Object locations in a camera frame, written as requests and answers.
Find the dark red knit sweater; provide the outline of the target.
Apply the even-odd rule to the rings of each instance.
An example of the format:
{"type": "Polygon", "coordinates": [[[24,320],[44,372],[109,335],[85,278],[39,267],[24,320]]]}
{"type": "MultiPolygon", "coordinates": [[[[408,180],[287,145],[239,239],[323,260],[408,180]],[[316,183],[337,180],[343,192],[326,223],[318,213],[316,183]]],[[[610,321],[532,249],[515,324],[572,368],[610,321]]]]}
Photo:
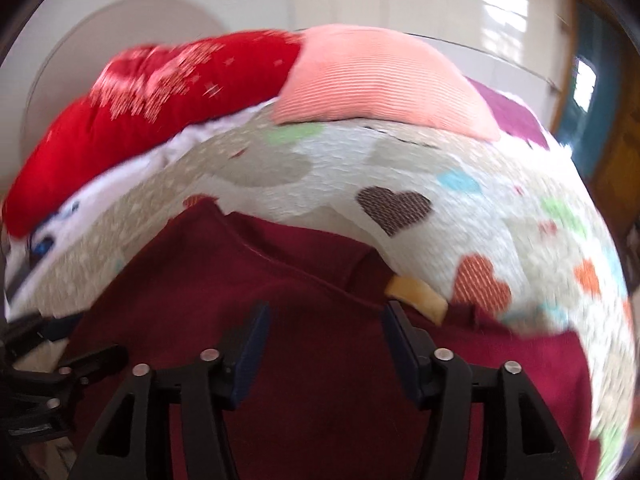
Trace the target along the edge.
{"type": "Polygon", "coordinates": [[[392,276],[356,240],[202,200],[119,272],[64,356],[120,344],[132,364],[183,366],[266,302],[257,376],[227,418],[241,477],[405,479],[427,417],[402,392],[383,336],[392,276]]]}

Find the red floral quilt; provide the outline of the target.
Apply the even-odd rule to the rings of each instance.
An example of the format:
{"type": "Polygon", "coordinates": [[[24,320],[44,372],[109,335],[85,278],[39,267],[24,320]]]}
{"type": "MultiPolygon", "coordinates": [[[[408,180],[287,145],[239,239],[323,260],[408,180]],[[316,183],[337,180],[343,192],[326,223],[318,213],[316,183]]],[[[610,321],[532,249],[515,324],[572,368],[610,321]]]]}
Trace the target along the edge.
{"type": "Polygon", "coordinates": [[[2,204],[6,232],[34,232],[94,178],[188,125],[274,98],[302,42],[298,32],[264,29],[120,52],[26,160],[2,204]]]}

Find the beige arched headboard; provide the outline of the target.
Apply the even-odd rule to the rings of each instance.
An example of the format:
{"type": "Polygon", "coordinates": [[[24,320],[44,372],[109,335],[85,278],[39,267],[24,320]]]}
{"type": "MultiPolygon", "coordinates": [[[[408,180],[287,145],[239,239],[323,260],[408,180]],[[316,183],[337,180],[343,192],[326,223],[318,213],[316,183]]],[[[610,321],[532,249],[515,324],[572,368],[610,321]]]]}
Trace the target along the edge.
{"type": "Polygon", "coordinates": [[[226,28],[188,0],[120,0],[84,18],[53,48],[29,88],[21,123],[26,159],[64,108],[86,93],[116,54],[144,44],[184,44],[226,28]]]}

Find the yellow sweater neck label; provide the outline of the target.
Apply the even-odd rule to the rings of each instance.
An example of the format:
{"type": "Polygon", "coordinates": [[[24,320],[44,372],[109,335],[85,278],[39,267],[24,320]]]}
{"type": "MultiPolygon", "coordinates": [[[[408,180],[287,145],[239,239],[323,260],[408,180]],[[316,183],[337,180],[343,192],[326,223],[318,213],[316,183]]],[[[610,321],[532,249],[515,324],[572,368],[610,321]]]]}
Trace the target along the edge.
{"type": "Polygon", "coordinates": [[[448,301],[417,278],[393,276],[385,287],[385,296],[408,304],[437,326],[446,318],[448,301]]]}

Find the heart patterned patchwork bedspread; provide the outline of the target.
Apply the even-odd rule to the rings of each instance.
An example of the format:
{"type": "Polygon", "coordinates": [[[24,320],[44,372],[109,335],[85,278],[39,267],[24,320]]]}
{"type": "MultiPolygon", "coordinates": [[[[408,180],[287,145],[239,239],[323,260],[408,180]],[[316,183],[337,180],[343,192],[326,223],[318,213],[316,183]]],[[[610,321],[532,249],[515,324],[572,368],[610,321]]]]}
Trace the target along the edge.
{"type": "Polygon", "coordinates": [[[472,300],[519,334],[575,332],[598,477],[613,478],[631,418],[634,329],[612,236],[562,148],[373,119],[278,126],[270,112],[116,200],[44,272],[20,316],[87,309],[173,214],[212,196],[223,211],[369,244],[396,273],[472,300]]]}

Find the magenta blanket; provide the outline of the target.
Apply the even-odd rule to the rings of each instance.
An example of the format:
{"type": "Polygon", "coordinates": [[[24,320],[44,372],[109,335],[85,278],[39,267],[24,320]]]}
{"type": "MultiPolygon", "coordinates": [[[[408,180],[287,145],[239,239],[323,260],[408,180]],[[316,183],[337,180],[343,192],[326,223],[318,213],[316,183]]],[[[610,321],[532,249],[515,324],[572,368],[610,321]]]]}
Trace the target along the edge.
{"type": "Polygon", "coordinates": [[[514,138],[536,144],[544,150],[548,150],[549,145],[544,136],[544,129],[528,107],[485,86],[479,81],[469,79],[469,82],[485,100],[502,131],[514,136],[514,138]]]}

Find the pink waffle pillow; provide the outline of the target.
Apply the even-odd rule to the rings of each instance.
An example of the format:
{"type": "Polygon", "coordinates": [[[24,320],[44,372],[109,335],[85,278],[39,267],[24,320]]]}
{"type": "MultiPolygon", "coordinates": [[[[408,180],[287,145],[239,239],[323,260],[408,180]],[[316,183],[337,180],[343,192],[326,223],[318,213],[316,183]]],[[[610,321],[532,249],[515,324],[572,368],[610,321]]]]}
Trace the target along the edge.
{"type": "Polygon", "coordinates": [[[302,39],[272,109],[276,124],[369,118],[482,141],[503,137],[480,92],[423,40],[344,24],[308,28],[302,39]]]}

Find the white wardrobe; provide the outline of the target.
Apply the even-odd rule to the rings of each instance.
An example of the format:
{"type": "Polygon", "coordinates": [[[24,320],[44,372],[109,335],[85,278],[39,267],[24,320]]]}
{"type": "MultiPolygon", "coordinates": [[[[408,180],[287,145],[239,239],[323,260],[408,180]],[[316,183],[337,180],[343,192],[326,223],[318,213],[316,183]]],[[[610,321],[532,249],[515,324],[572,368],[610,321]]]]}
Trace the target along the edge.
{"type": "Polygon", "coordinates": [[[548,126],[566,66],[570,0],[292,0],[296,28],[329,23],[420,36],[469,76],[519,96],[548,126]]]}

